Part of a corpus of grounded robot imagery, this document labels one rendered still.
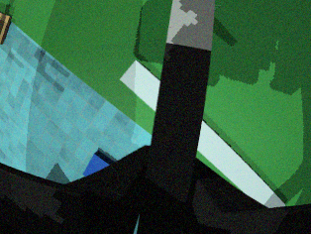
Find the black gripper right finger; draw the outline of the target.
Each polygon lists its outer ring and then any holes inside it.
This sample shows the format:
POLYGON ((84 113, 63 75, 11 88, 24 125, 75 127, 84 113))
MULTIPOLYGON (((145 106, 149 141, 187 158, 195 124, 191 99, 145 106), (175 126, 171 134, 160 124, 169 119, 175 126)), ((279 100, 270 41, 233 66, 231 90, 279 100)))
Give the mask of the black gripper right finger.
POLYGON ((311 234, 311 204, 267 208, 195 157, 179 234, 311 234))

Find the white flat bar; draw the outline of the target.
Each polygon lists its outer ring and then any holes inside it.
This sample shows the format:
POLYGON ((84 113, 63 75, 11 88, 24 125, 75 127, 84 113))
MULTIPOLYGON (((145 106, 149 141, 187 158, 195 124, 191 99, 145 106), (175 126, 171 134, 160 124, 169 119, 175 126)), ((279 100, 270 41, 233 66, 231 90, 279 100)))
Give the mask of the white flat bar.
MULTIPOLYGON (((135 60, 129 66, 127 72, 123 73, 120 80, 124 82, 128 88, 147 102, 152 110, 156 112, 156 105, 158 104, 158 87, 159 80, 147 69, 146 66, 140 65, 135 60)), ((222 170, 224 176, 233 182, 243 193, 252 197, 253 200, 260 202, 260 204, 272 208, 273 206, 286 206, 275 192, 267 184, 264 184, 262 177, 259 177, 253 169, 245 164, 243 158, 237 156, 231 149, 231 146, 224 142, 222 138, 212 130, 210 126, 203 121, 202 132, 200 132, 200 140, 198 148, 200 154, 203 154, 215 165, 219 171, 222 170)))

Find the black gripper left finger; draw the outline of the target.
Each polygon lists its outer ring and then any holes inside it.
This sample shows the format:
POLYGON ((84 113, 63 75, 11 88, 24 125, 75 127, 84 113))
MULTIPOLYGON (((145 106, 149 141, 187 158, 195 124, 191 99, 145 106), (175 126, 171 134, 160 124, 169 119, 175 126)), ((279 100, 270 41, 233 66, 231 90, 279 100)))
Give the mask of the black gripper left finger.
POLYGON ((151 145, 68 184, 0 162, 0 222, 23 234, 133 234, 151 145))

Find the green mat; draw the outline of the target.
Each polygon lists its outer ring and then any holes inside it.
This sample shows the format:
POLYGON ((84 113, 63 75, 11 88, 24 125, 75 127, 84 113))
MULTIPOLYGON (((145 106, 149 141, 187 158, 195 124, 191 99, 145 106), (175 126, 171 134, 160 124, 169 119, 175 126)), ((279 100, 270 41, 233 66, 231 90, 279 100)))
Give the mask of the green mat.
MULTIPOLYGON (((148 133, 120 77, 158 80, 172 0, 0 0, 0 12, 148 133)), ((288 205, 311 204, 311 0, 215 0, 203 121, 288 205)))

